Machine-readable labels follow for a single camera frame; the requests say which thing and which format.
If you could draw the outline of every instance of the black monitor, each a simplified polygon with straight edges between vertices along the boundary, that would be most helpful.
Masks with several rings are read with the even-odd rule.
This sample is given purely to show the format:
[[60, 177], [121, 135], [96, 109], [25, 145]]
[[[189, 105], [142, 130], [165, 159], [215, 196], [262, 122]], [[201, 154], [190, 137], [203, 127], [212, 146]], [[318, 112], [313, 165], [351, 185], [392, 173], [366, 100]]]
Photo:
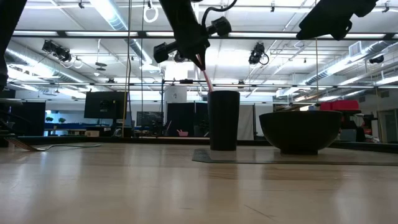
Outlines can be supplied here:
[[150, 127], [154, 122], [162, 123], [162, 112], [137, 112], [137, 126]]
[[125, 96], [125, 92], [116, 91], [88, 92], [85, 118], [126, 119], [127, 113], [124, 113], [127, 108], [126, 103], [124, 103]]

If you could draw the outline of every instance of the gray mat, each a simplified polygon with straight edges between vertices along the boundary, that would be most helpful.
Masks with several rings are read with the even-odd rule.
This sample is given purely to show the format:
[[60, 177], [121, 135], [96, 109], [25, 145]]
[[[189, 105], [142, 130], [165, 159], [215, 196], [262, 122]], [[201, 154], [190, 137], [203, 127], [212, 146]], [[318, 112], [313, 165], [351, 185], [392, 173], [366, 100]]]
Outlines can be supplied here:
[[273, 147], [240, 148], [237, 151], [196, 149], [193, 161], [216, 164], [313, 164], [352, 166], [398, 166], [398, 155], [347, 149], [324, 149], [317, 156], [281, 155]]

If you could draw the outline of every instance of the table surface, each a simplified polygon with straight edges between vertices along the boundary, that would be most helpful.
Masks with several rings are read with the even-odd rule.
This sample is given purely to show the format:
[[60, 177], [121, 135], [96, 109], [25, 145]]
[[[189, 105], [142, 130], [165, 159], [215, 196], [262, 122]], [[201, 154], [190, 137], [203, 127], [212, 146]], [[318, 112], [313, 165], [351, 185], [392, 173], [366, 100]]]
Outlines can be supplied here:
[[[194, 149], [208, 146], [103, 144], [35, 153], [0, 149], [1, 222], [395, 224], [398, 220], [398, 167], [205, 164], [191, 161]], [[254, 152], [261, 157], [276, 149], [239, 146], [237, 154], [247, 157]], [[331, 154], [339, 156], [334, 149]], [[397, 159], [361, 151], [350, 151], [349, 156], [371, 161], [375, 155]]]

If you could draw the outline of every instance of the black cylindrical cup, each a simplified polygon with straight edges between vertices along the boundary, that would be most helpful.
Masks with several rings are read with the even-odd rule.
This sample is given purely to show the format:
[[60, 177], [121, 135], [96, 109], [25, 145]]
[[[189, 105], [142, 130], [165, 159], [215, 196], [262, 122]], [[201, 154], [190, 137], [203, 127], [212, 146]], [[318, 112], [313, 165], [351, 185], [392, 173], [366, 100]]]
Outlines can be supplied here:
[[240, 97], [236, 91], [212, 91], [208, 94], [211, 150], [236, 150]]

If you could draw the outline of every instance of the pink straw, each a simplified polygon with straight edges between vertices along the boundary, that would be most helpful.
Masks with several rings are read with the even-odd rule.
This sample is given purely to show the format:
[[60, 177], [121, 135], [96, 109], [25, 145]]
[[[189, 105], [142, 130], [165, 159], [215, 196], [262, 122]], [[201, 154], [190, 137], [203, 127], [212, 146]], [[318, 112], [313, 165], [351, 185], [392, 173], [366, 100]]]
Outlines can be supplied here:
[[203, 71], [203, 74], [205, 75], [205, 80], [206, 80], [207, 86], [209, 88], [209, 92], [214, 91], [213, 84], [211, 84], [211, 81], [210, 81], [209, 77], [207, 76], [206, 70]]

